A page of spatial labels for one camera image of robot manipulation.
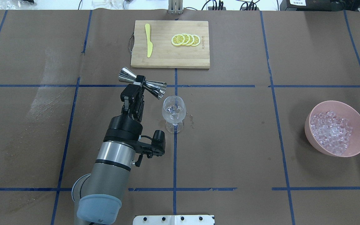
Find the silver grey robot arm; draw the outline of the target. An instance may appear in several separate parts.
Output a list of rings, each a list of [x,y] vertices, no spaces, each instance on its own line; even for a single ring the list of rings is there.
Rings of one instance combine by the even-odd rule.
[[[121,93],[124,103],[121,114],[111,119],[92,172],[79,178],[72,187],[76,225],[111,225],[122,207],[143,130],[146,82],[142,75],[130,75],[129,80]]]

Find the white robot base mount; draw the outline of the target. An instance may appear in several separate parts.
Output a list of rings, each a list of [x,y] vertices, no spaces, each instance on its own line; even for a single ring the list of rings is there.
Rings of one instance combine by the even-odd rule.
[[[133,225],[214,225],[214,215],[140,215]]]

